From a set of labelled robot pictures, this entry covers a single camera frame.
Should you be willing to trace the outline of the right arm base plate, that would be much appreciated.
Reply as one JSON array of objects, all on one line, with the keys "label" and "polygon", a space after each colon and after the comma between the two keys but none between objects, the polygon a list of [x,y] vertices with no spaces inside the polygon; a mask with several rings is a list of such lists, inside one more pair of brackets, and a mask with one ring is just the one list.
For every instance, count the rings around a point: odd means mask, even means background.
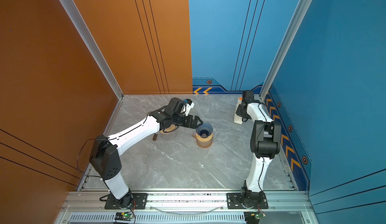
[{"label": "right arm base plate", "polygon": [[242,196],[240,192],[227,193],[227,207],[235,209],[267,210],[268,201],[263,192],[249,192]]}]

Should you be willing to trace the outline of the orange glass pitcher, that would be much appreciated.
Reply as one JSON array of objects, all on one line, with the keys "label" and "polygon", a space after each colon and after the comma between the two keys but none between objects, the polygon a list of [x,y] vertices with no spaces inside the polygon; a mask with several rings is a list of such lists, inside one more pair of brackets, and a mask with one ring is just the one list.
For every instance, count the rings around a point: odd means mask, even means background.
[{"label": "orange glass pitcher", "polygon": [[199,142],[199,141],[197,141],[197,139],[196,139],[196,143],[197,143],[197,145],[198,145],[199,147],[201,147],[201,148],[208,148],[208,147],[210,147],[210,146],[212,145],[212,143],[213,143],[213,138],[212,138],[212,141],[210,141],[210,142]]}]

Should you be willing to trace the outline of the green circuit board left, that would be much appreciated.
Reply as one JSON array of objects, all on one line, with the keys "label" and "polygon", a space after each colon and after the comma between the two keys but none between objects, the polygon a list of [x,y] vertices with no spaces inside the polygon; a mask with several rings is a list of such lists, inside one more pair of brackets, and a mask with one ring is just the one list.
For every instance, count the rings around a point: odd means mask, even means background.
[{"label": "green circuit board left", "polygon": [[114,217],[114,222],[119,224],[133,224],[135,223],[135,217],[129,212],[117,212]]}]

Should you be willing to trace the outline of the green circuit board right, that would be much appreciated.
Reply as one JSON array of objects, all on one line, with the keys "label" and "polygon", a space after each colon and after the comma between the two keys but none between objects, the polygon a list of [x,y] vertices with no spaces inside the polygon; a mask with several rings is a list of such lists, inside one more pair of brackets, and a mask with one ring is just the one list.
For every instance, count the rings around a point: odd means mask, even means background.
[{"label": "green circuit board right", "polygon": [[246,224],[259,224],[261,219],[265,218],[264,212],[244,212],[244,219]]}]

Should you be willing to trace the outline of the aluminium corner post right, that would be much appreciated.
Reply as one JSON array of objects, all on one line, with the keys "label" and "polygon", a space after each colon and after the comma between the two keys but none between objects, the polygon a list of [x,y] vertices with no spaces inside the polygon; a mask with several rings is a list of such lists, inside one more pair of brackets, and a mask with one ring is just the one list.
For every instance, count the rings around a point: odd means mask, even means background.
[{"label": "aluminium corner post right", "polygon": [[265,96],[267,95],[277,73],[278,70],[292,44],[292,41],[309,9],[309,6],[311,4],[312,0],[299,0],[295,11],[293,13],[293,16],[290,20],[290,23],[287,27],[287,30],[284,34],[284,37],[281,41],[281,44],[278,48],[278,51],[275,55],[275,58],[273,59],[273,62],[270,66],[270,69],[267,73],[267,76],[265,78],[265,81],[263,83],[263,86],[259,93],[259,99],[264,100]]}]

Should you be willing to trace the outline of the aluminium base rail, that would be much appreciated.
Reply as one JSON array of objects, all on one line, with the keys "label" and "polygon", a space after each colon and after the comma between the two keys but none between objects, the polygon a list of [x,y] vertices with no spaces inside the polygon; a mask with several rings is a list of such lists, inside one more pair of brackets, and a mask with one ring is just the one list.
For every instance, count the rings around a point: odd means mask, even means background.
[{"label": "aluminium base rail", "polygon": [[58,224],[118,224],[117,212],[129,212],[134,224],[246,224],[244,212],[264,212],[260,224],[316,224],[317,216],[303,191],[266,191],[267,210],[227,207],[228,189],[147,189],[144,210],[106,210],[105,191],[71,192],[57,218]]}]

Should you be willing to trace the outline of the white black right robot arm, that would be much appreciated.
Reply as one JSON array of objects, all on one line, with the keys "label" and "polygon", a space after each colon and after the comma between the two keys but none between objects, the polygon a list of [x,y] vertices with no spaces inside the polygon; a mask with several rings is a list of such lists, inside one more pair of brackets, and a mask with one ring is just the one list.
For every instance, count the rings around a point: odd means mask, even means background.
[{"label": "white black right robot arm", "polygon": [[245,209],[267,209],[264,180],[273,158],[280,152],[281,124],[267,112],[267,106],[254,98],[252,90],[242,92],[235,110],[235,122],[253,121],[250,150],[253,160],[250,173],[241,188],[240,202]]}]

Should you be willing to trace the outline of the blue glass ribbed dripper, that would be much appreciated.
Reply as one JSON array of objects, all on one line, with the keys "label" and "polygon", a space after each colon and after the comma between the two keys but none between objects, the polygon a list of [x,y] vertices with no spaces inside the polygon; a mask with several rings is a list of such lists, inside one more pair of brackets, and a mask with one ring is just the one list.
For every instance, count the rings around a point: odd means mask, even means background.
[{"label": "blue glass ribbed dripper", "polygon": [[209,123],[203,123],[196,129],[196,134],[202,138],[207,138],[213,133],[213,127]]}]

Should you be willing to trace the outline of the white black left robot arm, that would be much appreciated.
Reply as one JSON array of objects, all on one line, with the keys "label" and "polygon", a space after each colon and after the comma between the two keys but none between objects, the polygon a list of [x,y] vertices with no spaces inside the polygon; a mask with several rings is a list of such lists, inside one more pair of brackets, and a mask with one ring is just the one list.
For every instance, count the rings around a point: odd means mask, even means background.
[{"label": "white black left robot arm", "polygon": [[134,197],[122,173],[120,156],[144,138],[172,126],[196,129],[204,122],[190,111],[191,99],[172,98],[168,105],[147,113],[137,124],[110,136],[103,134],[93,139],[89,162],[110,191],[113,204],[121,209],[134,207]]}]

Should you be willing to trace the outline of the aluminium corner post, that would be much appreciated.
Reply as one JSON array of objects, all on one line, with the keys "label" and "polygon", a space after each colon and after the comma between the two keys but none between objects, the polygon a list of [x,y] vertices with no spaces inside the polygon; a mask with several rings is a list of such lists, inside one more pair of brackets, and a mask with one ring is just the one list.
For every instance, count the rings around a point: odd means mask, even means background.
[{"label": "aluminium corner post", "polygon": [[265,96],[267,95],[277,73],[278,70],[292,44],[292,41],[309,9],[309,6],[311,4],[312,0],[299,0],[295,11],[293,13],[293,16],[290,20],[290,23],[287,27],[287,30],[284,34],[284,37],[281,41],[281,44],[278,48],[278,51],[275,55],[275,58],[273,59],[273,62],[270,66],[270,69],[267,73],[267,76],[265,78],[265,81],[263,83],[263,86],[259,93],[259,99],[264,100]]},{"label": "aluminium corner post", "polygon": [[118,81],[112,73],[105,57],[103,56],[98,44],[96,43],[92,33],[90,32],[86,22],[84,21],[79,9],[77,8],[74,0],[59,0],[71,22],[78,31],[80,37],[88,48],[90,54],[94,58],[105,79],[109,83],[113,92],[119,100],[124,97],[124,93],[121,90]]}]

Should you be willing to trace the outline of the aluminium corner post left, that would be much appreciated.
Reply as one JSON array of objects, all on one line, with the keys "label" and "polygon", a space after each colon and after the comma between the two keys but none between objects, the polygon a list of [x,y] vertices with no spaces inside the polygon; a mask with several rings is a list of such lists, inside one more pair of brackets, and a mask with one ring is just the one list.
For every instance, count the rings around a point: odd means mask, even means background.
[{"label": "aluminium corner post left", "polygon": [[92,33],[90,32],[86,22],[84,21],[79,9],[77,8],[74,0],[59,0],[71,22],[78,31],[80,37],[88,48],[90,54],[94,58],[105,79],[109,83],[113,92],[119,100],[124,97],[124,93],[121,90],[118,81],[112,73],[105,57],[103,56],[98,44],[96,43]]}]

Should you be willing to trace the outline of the green circuit board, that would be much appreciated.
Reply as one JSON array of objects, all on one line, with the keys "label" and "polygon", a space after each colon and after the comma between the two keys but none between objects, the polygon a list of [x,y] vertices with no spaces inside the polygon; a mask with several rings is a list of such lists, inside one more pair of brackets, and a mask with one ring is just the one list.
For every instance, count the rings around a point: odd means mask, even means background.
[{"label": "green circuit board", "polygon": [[117,212],[114,217],[114,222],[119,224],[133,224],[135,223],[135,217],[129,212]]},{"label": "green circuit board", "polygon": [[244,219],[246,224],[259,224],[261,219],[265,218],[264,212],[244,212]]}]

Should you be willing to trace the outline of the wooden dripper ring stand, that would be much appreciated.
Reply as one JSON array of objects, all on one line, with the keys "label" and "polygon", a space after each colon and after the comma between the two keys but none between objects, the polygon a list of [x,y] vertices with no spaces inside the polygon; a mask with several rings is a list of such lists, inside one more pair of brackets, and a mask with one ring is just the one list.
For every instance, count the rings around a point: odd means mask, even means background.
[{"label": "wooden dripper ring stand", "polygon": [[171,132],[175,131],[178,128],[179,128],[178,126],[172,124],[170,127],[166,128],[166,129],[163,129],[161,132],[162,133],[171,133]]}]

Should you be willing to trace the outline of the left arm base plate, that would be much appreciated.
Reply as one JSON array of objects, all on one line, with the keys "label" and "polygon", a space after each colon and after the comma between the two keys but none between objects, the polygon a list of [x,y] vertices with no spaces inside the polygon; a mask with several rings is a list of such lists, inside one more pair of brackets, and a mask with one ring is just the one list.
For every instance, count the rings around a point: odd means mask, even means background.
[{"label": "left arm base plate", "polygon": [[112,194],[103,196],[100,200],[106,197],[106,210],[144,210],[146,207],[148,194],[147,193],[128,193],[121,199],[116,199]]}]

